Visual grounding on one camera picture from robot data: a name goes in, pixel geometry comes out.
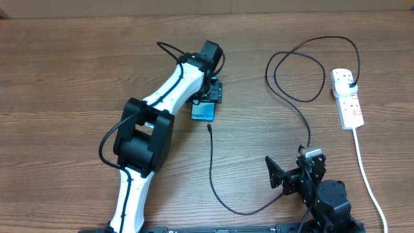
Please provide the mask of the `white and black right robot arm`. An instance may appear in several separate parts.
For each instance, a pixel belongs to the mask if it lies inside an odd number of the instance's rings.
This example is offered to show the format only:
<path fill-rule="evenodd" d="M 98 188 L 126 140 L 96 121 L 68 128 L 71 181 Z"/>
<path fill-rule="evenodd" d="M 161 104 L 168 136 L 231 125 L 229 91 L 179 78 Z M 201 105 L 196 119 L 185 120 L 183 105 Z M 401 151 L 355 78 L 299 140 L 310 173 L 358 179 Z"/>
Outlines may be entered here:
<path fill-rule="evenodd" d="M 284 171 L 270 157 L 265 157 L 270 185 L 283 187 L 283 194 L 299 193 L 307 211 L 299 223 L 278 223 L 276 232 L 360 233 L 364 225 L 351 215 L 345 184 L 323 180 L 326 172 L 323 154 L 299 156 L 297 168 Z"/>

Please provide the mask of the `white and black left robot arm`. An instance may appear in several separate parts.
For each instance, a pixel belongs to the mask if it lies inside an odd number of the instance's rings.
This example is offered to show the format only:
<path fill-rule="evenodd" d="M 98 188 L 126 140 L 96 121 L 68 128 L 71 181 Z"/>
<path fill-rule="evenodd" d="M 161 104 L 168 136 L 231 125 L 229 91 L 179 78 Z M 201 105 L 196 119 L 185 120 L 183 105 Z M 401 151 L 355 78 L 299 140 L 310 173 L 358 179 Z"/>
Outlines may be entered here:
<path fill-rule="evenodd" d="M 223 85 L 217 75 L 224 52 L 205 41 L 200 52 L 181 51 L 175 56 L 173 74 L 143 100 L 130 98 L 122 117 L 103 137 L 101 161 L 120 172 L 120 189 L 112 220 L 102 232 L 140 232 L 144 207 L 154 174 L 163 166 L 173 136 L 175 115 L 190 103 L 192 119 L 212 121 L 215 106 L 222 102 Z"/>

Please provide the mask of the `Samsung Galaxy smartphone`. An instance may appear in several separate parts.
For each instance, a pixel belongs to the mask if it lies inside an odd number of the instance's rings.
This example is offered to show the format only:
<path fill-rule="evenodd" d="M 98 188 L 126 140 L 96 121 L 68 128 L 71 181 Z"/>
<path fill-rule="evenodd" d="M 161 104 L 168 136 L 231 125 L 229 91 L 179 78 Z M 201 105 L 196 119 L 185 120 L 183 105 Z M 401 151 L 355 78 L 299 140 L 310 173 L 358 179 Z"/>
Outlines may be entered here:
<path fill-rule="evenodd" d="M 191 119 L 203 122 L 211 122 L 215 116 L 215 103 L 200 102 L 193 104 L 191 109 Z"/>

